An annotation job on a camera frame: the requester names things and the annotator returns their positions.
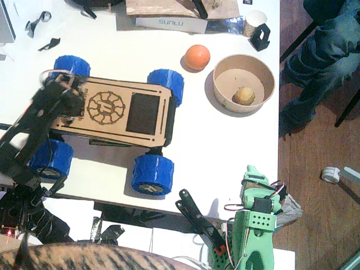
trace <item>potato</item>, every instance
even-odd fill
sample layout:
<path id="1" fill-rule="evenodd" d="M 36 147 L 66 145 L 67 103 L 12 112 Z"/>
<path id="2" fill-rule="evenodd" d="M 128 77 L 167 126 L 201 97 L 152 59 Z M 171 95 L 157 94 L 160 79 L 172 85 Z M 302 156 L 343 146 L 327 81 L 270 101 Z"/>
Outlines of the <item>potato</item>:
<path id="1" fill-rule="evenodd" d="M 255 93 L 254 91 L 249 87 L 239 87 L 234 96 L 232 97 L 232 100 L 240 105 L 250 105 L 254 102 L 255 99 Z"/>

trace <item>orange ball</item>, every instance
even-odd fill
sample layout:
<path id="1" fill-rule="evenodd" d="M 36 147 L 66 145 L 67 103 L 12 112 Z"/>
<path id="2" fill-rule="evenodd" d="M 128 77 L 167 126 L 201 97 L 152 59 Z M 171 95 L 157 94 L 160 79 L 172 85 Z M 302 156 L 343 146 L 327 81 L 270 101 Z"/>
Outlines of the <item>orange ball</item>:
<path id="1" fill-rule="evenodd" d="M 210 61 L 210 52 L 203 45 L 191 46 L 185 53 L 185 64 L 192 69 L 201 70 Z"/>

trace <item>tiger-striped fabric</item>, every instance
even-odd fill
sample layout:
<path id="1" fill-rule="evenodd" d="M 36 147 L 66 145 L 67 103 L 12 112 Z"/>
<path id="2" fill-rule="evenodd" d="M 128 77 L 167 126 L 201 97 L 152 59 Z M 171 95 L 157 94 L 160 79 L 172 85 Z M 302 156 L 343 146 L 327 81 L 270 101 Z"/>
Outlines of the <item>tiger-striped fabric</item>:
<path id="1" fill-rule="evenodd" d="M 194 270 L 189 265 L 156 254 L 127 247 L 97 244 L 49 244 L 28 248 L 33 269 L 130 269 L 130 270 Z M 0 269 L 29 269 L 22 262 L 21 268 L 14 268 L 17 250 L 0 254 Z"/>

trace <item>blue 3d-printed wheel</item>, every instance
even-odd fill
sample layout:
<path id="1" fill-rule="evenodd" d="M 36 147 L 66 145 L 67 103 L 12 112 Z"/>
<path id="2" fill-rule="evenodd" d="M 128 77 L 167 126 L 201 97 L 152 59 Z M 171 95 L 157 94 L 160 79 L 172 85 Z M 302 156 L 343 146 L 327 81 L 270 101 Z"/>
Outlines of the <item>blue 3d-printed wheel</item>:
<path id="1" fill-rule="evenodd" d="M 170 69 L 157 69 L 148 75 L 147 82 L 159 84 L 173 91 L 176 100 L 176 107 L 180 106 L 182 103 L 184 78 L 180 73 Z"/>
<path id="2" fill-rule="evenodd" d="M 174 163 L 159 155 L 135 159 L 132 187 L 144 194 L 166 195 L 173 185 Z"/>
<path id="3" fill-rule="evenodd" d="M 73 153 L 74 150 L 67 143 L 50 139 L 49 144 L 45 142 L 41 145 L 30 160 L 29 166 L 37 173 L 45 168 L 40 175 L 41 177 L 59 179 L 62 176 L 69 175 Z"/>
<path id="4" fill-rule="evenodd" d="M 90 76 L 89 63 L 73 55 L 60 56 L 55 60 L 54 69 L 65 69 L 75 75 Z"/>

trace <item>green robotic arm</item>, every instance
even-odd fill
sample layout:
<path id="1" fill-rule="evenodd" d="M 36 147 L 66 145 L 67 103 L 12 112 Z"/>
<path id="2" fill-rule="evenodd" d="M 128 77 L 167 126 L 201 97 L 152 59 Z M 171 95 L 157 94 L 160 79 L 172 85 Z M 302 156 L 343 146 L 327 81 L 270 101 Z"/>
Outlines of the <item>green robotic arm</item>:
<path id="1" fill-rule="evenodd" d="M 269 180 L 254 166 L 248 165 L 242 181 L 240 197 L 244 208 L 237 211 L 231 237 L 230 253 L 226 258 L 210 256 L 214 269 L 273 270 L 274 255 L 272 233 L 276 225 L 274 213 L 281 209 L 279 189 L 272 187 Z"/>

